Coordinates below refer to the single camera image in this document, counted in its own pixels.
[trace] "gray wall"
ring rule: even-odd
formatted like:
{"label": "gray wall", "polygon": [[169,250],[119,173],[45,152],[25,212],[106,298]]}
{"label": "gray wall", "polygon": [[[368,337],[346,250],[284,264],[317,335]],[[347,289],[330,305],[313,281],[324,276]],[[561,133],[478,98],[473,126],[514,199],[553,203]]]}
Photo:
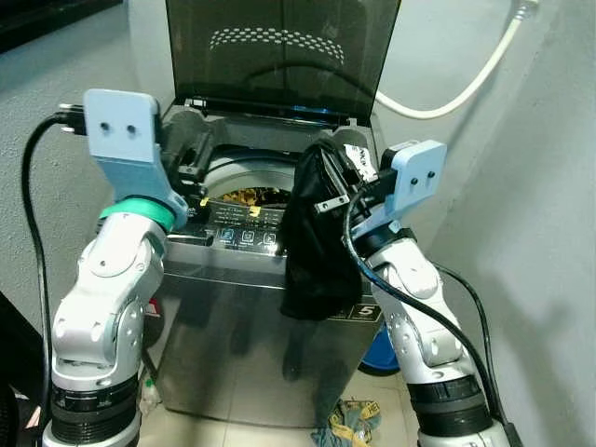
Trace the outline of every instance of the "gray wall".
{"label": "gray wall", "polygon": [[[566,1],[429,251],[483,296],[525,445],[593,446],[594,4]],[[455,314],[477,318],[450,285]]]}
{"label": "gray wall", "polygon": [[[494,51],[519,0],[425,0],[401,2],[380,89],[404,105],[442,106],[476,76]],[[541,0],[540,9],[516,34],[505,58],[479,94],[443,118],[417,121],[377,105],[388,145],[410,139],[446,142],[449,154],[439,192],[406,223],[426,248],[462,192],[518,91],[562,0]]]}
{"label": "gray wall", "polygon": [[130,42],[140,89],[153,95],[165,111],[175,96],[166,2],[129,0],[128,5]]}
{"label": "gray wall", "polygon": [[[137,89],[125,6],[113,7],[0,55],[0,290],[40,328],[32,242],[20,197],[27,136],[60,102],[87,88]],[[34,158],[34,207],[45,243],[52,307],[73,285],[75,261],[109,199],[85,140],[53,129]]]}

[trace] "button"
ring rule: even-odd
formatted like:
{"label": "button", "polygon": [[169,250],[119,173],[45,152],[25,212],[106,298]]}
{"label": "button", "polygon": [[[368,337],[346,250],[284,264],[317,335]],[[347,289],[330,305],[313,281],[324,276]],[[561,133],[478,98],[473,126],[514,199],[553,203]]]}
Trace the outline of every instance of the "button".
{"label": "button", "polygon": [[243,231],[242,242],[252,243],[254,241],[254,231]]}
{"label": "button", "polygon": [[220,240],[230,241],[234,239],[234,230],[232,228],[223,228],[220,232]]}
{"label": "button", "polygon": [[276,243],[276,234],[275,233],[265,233],[263,236],[263,243],[265,245],[271,245]]}

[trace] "top-load washing machine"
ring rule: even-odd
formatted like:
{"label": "top-load washing machine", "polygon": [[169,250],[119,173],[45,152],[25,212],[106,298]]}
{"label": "top-load washing machine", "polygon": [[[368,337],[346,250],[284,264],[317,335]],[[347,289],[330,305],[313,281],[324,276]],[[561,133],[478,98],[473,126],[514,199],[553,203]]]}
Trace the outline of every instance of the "top-load washing machine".
{"label": "top-load washing machine", "polygon": [[158,390],[173,411],[321,426],[382,316],[367,286],[325,320],[282,315],[279,223],[314,141],[365,148],[373,164],[385,149],[371,112],[399,2],[166,3],[176,102],[163,159],[189,220],[156,294]]}

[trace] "white robotic arm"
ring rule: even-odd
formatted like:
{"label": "white robotic arm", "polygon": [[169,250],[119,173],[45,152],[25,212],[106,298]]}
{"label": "white robotic arm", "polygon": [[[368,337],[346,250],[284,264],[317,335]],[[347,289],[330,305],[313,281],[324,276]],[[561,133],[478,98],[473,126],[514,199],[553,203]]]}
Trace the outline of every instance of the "white robotic arm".
{"label": "white robotic arm", "polygon": [[159,287],[167,232],[186,222],[159,159],[156,101],[90,90],[91,154],[115,189],[101,232],[83,251],[78,278],[52,328],[52,420],[43,445],[136,445],[143,308]]}
{"label": "white robotic arm", "polygon": [[[433,141],[387,150],[382,165],[390,168],[350,200],[345,243],[385,315],[418,418],[419,446],[521,447],[480,356],[443,300],[437,269],[400,224],[406,210],[434,194],[445,154],[445,146]],[[352,226],[353,211],[368,203],[366,196],[383,200]],[[476,379],[480,372],[488,405]]]}

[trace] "washing machine lid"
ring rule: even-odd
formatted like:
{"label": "washing machine lid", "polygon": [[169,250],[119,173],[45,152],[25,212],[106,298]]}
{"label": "washing machine lid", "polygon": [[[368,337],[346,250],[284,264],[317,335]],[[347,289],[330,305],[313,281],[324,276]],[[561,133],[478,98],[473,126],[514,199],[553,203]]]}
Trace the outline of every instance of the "washing machine lid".
{"label": "washing machine lid", "polygon": [[369,122],[399,0],[166,3],[178,101]]}

